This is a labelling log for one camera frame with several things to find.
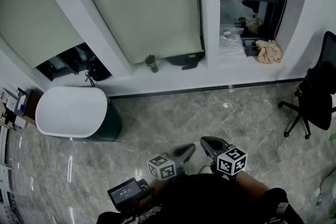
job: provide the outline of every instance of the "cloth bag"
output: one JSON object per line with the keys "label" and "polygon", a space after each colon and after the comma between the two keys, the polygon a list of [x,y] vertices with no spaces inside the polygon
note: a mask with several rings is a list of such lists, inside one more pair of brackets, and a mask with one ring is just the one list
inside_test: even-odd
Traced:
{"label": "cloth bag", "polygon": [[261,63],[281,62],[282,52],[275,40],[272,41],[257,40],[256,45],[260,50],[258,60]]}

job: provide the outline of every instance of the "black office chair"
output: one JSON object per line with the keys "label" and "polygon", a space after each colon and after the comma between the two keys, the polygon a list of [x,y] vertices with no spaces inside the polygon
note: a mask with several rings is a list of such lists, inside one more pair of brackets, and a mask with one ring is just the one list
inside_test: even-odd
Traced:
{"label": "black office chair", "polygon": [[332,108],[331,94],[336,92],[336,36],[332,32],[326,32],[319,60],[313,69],[308,69],[307,75],[295,96],[299,99],[299,106],[281,101],[278,106],[283,105],[297,111],[299,114],[294,120],[284,136],[288,137],[300,118],[303,118],[309,139],[311,133],[309,128],[310,121],[315,126],[327,130],[331,123],[331,114],[336,111]]}

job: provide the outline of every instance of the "person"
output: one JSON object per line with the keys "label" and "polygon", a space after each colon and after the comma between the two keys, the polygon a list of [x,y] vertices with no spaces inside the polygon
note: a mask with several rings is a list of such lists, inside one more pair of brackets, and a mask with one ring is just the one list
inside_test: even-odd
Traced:
{"label": "person", "polygon": [[[240,171],[225,179],[204,167],[200,174],[180,176],[167,184],[154,180],[155,198],[148,196],[140,207],[148,208],[139,223],[295,223],[303,221],[288,203],[281,188],[270,189]],[[123,223],[121,214],[102,213],[97,224]]]}

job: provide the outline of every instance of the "dark green bathtub base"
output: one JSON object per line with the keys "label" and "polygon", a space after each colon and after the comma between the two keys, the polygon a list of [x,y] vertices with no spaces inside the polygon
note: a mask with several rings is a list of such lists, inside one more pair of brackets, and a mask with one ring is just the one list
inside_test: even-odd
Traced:
{"label": "dark green bathtub base", "polygon": [[93,141],[113,141],[120,134],[122,129],[122,122],[118,110],[114,107],[112,102],[107,105],[106,115],[103,123],[100,125],[99,129],[91,136],[85,138],[76,138],[72,139],[69,137],[62,136],[53,136],[63,140],[93,140]]}

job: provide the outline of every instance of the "marble floor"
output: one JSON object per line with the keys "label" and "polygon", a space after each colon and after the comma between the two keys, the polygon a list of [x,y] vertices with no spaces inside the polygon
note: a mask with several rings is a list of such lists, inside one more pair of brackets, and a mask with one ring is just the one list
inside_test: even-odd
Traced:
{"label": "marble floor", "polygon": [[[146,160],[183,143],[197,150],[189,174],[208,164],[199,139],[222,137],[245,149],[246,172],[269,187],[281,187],[307,223],[323,223],[329,202],[316,207],[316,190],[336,166],[336,131],[303,123],[288,138],[283,132],[295,113],[279,109],[281,100],[296,103],[298,83],[115,99],[123,131],[115,142],[70,141],[42,135],[33,125],[11,131],[9,164],[15,199],[25,224],[96,223],[115,210],[107,190],[135,177],[151,181]],[[71,174],[68,172],[72,160]]]}

